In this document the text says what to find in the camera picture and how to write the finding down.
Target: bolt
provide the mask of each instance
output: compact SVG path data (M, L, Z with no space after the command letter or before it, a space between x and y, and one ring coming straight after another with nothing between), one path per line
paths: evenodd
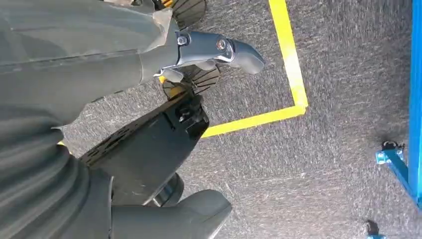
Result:
M217 48L218 48L220 51L223 51L223 50L225 49L226 45L227 45L227 43L226 43L225 39L219 39L219 40L217 41Z
M188 38L187 37L185 37L185 36L179 36L178 38L177 38L177 44L179 45L179 46L181 46L181 45L186 45L188 43Z

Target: blue metal frame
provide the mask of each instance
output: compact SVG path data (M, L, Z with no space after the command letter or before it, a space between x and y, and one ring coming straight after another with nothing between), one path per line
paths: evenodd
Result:
M422 0L413 0L411 84L409 102L409 163L403 152L384 149L376 154L379 164L387 163L422 210Z

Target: yellow tape line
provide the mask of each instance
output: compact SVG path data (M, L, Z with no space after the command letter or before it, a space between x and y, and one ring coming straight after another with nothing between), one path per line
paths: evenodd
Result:
M254 127L257 125L271 123L274 121L285 120L288 118L293 118L305 113L305 108L300 106L292 106L284 108L277 111L272 111L269 113L252 116L245 119L235 120L229 123L219 124L208 128L205 133L202 135L202 138L210 137L222 133L232 132L239 129Z
M212 126L205 131L202 138L285 120L303 115L306 112L308 100L303 84L302 72L299 65L298 54L296 52L295 41L293 39L286 2L284 0L269 0L269 3L295 106Z
M273 15L274 25L277 32L280 50L283 55L284 68L289 79L293 101L296 106L307 107L305 87L302 79L301 67L299 66L295 40L293 39L292 26L290 25L289 13L284 0L270 0L270 9Z

